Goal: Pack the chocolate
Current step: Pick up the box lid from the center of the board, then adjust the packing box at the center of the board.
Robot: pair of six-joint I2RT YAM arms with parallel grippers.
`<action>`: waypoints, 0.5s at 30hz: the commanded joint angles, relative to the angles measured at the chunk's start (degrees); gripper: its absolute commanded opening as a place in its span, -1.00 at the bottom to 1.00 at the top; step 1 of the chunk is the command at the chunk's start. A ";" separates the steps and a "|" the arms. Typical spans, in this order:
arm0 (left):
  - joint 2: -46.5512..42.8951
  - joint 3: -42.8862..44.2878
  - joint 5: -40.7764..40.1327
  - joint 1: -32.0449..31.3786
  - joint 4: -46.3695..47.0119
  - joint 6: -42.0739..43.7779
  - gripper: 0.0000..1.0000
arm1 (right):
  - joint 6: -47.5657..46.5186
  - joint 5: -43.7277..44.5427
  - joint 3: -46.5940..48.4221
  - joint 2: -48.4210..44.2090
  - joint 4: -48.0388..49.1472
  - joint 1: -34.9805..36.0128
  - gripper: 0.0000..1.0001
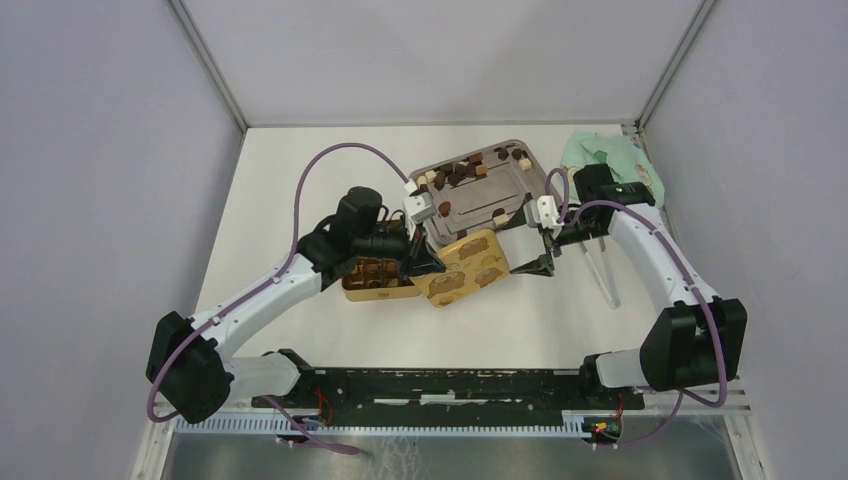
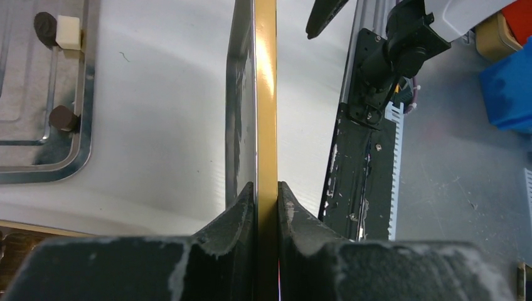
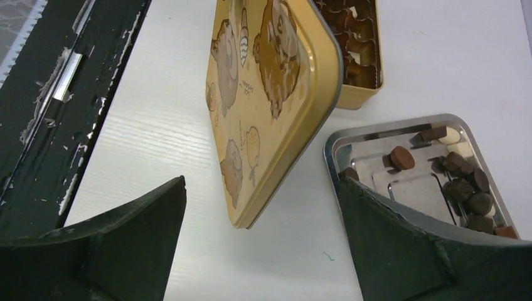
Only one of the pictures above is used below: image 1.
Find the silver box lid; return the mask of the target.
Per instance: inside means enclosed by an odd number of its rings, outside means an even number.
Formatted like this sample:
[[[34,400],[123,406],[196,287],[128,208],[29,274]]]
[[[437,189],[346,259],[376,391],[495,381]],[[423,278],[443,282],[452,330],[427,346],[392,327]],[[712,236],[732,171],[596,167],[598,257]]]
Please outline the silver box lid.
[[[435,308],[444,308],[509,275],[510,266],[494,230],[467,235],[437,254],[446,270],[412,277],[412,283]]]

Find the gold chocolate box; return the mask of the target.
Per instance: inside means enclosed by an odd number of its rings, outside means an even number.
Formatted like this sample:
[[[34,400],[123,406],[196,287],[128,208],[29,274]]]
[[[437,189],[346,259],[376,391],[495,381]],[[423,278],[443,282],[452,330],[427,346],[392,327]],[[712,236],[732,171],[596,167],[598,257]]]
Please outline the gold chocolate box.
[[[351,302],[411,298],[420,295],[415,284],[400,272],[400,262],[392,259],[362,258],[344,276],[341,288]]]

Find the metal serving tongs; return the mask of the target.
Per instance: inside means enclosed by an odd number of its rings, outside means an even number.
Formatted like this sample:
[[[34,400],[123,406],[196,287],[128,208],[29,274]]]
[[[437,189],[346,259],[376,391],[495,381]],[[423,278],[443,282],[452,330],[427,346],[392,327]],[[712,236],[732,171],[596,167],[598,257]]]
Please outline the metal serving tongs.
[[[621,306],[621,299],[606,241],[603,238],[597,240],[597,256],[589,250],[587,241],[579,242],[578,247],[607,305],[612,310],[618,309]]]

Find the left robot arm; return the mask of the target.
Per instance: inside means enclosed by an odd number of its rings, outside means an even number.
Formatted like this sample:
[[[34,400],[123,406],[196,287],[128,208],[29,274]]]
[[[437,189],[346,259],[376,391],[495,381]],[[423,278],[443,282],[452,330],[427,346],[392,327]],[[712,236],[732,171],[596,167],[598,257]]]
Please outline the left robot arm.
[[[151,383],[149,419],[162,423],[181,417],[197,424],[229,401],[264,394],[290,407],[306,405],[314,381],[290,356],[236,353],[287,310],[352,273],[361,259],[393,260],[405,277],[445,271],[424,228],[437,212],[430,194],[414,190],[404,198],[402,222],[395,227],[379,223],[382,209],[378,192],[353,187],[335,213],[297,240],[263,278],[215,308],[187,317],[176,311],[164,315],[156,324],[145,370]]]

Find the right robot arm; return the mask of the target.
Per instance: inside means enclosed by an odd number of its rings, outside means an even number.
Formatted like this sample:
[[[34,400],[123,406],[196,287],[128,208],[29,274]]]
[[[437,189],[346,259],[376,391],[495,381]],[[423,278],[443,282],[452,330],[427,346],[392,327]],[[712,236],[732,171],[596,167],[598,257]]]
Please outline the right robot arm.
[[[513,268],[515,274],[551,277],[564,246],[611,238],[647,290],[657,319],[635,349],[587,357],[577,382],[591,408],[612,401],[618,389],[677,390],[688,397],[715,385],[711,405],[724,403],[738,371],[747,325],[740,300],[724,299],[685,258],[643,183],[615,181],[608,165],[590,164],[574,176],[579,205],[557,205],[553,195],[526,195],[506,228],[529,227],[542,239],[542,254]]]

